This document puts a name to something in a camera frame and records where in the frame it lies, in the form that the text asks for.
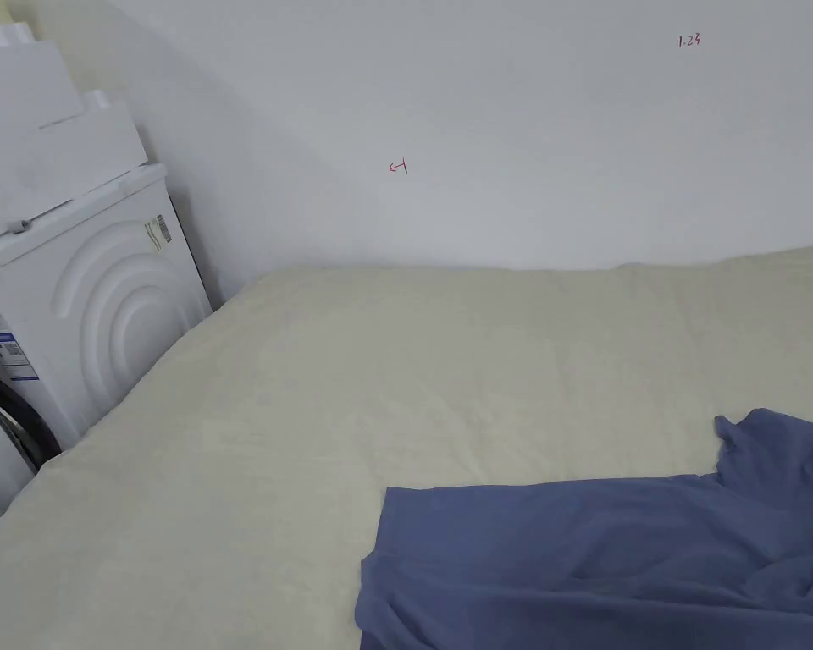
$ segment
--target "washing machine lid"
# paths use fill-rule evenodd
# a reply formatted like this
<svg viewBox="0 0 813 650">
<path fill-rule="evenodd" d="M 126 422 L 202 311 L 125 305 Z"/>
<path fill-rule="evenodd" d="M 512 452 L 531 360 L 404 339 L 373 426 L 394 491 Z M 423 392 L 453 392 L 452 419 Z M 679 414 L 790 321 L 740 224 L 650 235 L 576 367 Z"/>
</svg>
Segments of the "washing machine lid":
<svg viewBox="0 0 813 650">
<path fill-rule="evenodd" d="M 0 237 L 0 266 L 165 178 L 165 167 L 145 165 L 33 219 L 30 229 Z"/>
</svg>

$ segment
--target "red handwriting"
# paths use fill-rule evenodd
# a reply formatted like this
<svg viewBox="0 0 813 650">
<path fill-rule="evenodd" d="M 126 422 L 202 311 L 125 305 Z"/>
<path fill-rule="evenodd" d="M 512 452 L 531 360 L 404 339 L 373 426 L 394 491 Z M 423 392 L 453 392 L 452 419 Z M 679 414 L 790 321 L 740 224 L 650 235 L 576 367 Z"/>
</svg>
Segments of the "red handwriting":
<svg viewBox="0 0 813 650">
<path fill-rule="evenodd" d="M 681 36 L 678 39 L 678 47 L 683 47 L 686 45 L 689 47 L 690 45 L 701 45 L 701 39 L 699 38 L 701 34 L 699 32 L 695 33 L 695 36 Z"/>
<path fill-rule="evenodd" d="M 395 165 L 392 163 L 390 166 L 388 166 L 388 171 L 397 172 L 398 168 L 404 168 L 404 174 L 409 174 L 409 172 L 407 172 L 407 160 L 405 160 L 403 157 L 401 158 L 400 165 Z"/>
</svg>

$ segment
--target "washing machine door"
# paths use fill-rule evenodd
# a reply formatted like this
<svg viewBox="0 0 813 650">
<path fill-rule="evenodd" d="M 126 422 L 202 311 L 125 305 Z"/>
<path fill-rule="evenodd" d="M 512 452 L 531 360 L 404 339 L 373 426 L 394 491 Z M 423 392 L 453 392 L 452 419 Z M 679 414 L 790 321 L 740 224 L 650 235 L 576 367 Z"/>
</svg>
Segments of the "washing machine door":
<svg viewBox="0 0 813 650">
<path fill-rule="evenodd" d="M 60 454 L 57 440 L 39 413 L 1 381 L 0 424 L 33 471 Z"/>
</svg>

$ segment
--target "bed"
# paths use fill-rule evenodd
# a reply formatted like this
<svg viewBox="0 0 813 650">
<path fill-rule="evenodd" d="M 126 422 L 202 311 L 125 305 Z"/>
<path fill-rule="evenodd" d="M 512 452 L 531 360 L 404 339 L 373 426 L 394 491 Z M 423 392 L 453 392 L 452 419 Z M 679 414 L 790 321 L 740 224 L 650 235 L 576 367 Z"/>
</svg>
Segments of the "bed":
<svg viewBox="0 0 813 650">
<path fill-rule="evenodd" d="M 274 273 L 0 519 L 0 649 L 358 648 L 385 486 L 707 472 L 757 406 L 813 421 L 813 248 Z"/>
</svg>

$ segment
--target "white wall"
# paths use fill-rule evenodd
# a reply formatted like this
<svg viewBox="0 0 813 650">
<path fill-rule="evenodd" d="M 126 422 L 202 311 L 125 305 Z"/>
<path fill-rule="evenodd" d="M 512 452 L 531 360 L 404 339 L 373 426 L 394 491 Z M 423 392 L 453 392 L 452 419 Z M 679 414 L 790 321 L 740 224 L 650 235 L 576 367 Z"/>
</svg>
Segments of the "white wall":
<svg viewBox="0 0 813 650">
<path fill-rule="evenodd" d="M 10 5 L 129 100 L 215 301 L 294 263 L 813 244 L 813 0 Z"/>
</svg>

